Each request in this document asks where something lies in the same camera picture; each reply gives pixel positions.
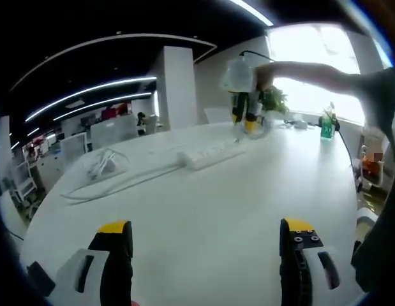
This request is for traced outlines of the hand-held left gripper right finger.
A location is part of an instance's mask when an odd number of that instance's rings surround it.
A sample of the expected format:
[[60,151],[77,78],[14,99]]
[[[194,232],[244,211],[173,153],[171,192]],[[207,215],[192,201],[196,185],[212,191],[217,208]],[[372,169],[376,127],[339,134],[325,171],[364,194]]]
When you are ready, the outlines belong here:
[[311,224],[284,218],[279,227],[282,305],[357,305],[360,287],[348,255],[324,244]]

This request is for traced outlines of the person's right hand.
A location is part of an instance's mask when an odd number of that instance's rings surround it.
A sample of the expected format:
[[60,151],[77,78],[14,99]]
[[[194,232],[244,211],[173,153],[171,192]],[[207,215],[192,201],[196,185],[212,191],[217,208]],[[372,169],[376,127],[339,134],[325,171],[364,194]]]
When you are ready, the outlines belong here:
[[274,64],[268,63],[256,67],[254,69],[255,77],[256,77],[256,90],[257,91],[265,91],[272,84],[274,80]]

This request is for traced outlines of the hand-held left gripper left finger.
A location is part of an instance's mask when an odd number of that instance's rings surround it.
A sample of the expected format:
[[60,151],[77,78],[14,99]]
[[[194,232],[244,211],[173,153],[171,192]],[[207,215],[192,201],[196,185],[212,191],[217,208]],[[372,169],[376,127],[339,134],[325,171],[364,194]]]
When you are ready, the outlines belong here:
[[131,305],[132,258],[131,222],[115,221],[100,227],[55,280],[36,261],[27,266],[27,278],[49,305]]

